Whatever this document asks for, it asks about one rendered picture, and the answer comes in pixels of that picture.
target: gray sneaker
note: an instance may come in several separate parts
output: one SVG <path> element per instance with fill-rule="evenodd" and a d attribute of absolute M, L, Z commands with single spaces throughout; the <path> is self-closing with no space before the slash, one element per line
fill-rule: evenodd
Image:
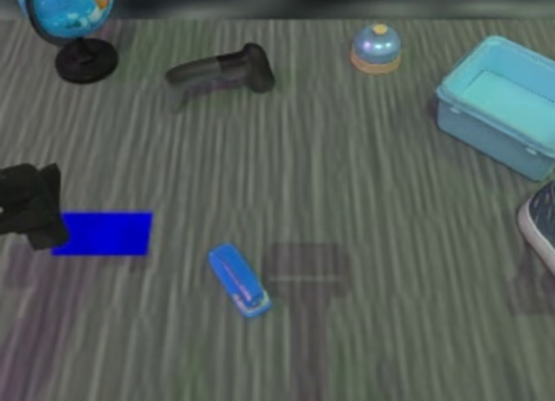
<path fill-rule="evenodd" d="M 555 274 L 555 181 L 544 185 L 519 210 L 519 230 Z"/>

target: blue bin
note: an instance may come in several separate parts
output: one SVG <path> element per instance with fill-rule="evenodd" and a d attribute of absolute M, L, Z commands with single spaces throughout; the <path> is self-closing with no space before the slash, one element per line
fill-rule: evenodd
<path fill-rule="evenodd" d="M 525 177 L 555 166 L 555 61 L 490 36 L 436 90 L 438 126 Z"/>

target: blue marker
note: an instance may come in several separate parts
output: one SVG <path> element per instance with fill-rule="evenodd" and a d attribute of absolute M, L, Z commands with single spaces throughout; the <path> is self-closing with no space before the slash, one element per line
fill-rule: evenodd
<path fill-rule="evenodd" d="M 208 260 L 233 303 L 245 317 L 257 317 L 270 310 L 268 293 L 234 245 L 226 243 L 216 247 L 208 254 Z"/>

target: blue globe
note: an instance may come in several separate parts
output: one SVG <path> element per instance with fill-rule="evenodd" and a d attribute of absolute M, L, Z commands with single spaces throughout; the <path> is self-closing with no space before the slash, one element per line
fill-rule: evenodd
<path fill-rule="evenodd" d="M 27 16 L 25 0 L 17 0 Z M 85 36 L 100 28 L 114 0 L 34 0 L 35 12 L 44 30 L 60 38 Z"/>

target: barcode scanner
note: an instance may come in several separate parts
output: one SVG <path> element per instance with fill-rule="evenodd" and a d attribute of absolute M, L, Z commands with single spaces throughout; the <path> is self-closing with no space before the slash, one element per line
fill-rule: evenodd
<path fill-rule="evenodd" d="M 247 43 L 242 50 L 186 62 L 166 72 L 169 102 L 177 112 L 192 97 L 246 85 L 254 93 L 267 93 L 276 79 L 264 49 Z"/>

